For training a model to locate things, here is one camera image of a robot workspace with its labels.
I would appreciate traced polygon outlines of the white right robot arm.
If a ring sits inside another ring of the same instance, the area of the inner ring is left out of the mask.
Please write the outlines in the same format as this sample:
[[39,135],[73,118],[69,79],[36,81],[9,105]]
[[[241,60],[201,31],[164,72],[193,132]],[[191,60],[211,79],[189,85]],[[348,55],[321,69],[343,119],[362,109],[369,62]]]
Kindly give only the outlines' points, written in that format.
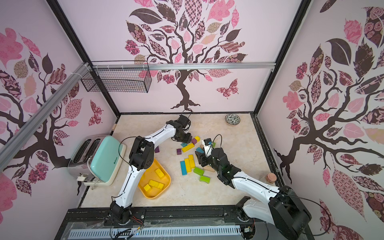
[[205,150],[208,153],[195,151],[199,165],[213,168],[224,185],[248,194],[238,202],[241,215],[274,225],[288,240],[299,239],[312,216],[292,188],[272,186],[250,177],[230,164],[223,148]]

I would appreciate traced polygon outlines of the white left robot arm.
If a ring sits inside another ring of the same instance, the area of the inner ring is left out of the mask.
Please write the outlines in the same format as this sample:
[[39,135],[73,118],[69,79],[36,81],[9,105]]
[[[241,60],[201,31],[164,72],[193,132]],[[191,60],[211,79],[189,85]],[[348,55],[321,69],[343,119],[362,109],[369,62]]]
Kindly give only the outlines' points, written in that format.
[[130,167],[127,176],[121,190],[116,197],[113,197],[110,205],[110,213],[116,223],[124,225],[131,220],[134,193],[139,186],[142,175],[154,162],[155,148],[168,139],[180,143],[191,143],[190,126],[190,119],[180,115],[176,120],[167,121],[163,128],[149,136],[135,137],[129,153]]

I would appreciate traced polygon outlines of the yellow rectangular block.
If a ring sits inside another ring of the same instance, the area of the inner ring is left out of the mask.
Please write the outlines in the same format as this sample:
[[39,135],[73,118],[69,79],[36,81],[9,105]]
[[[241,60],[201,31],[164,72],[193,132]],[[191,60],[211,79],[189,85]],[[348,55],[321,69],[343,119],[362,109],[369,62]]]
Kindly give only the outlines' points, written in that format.
[[156,169],[155,170],[155,173],[157,174],[157,176],[160,178],[160,179],[163,179],[165,177],[165,174],[164,172],[161,170],[161,169]]

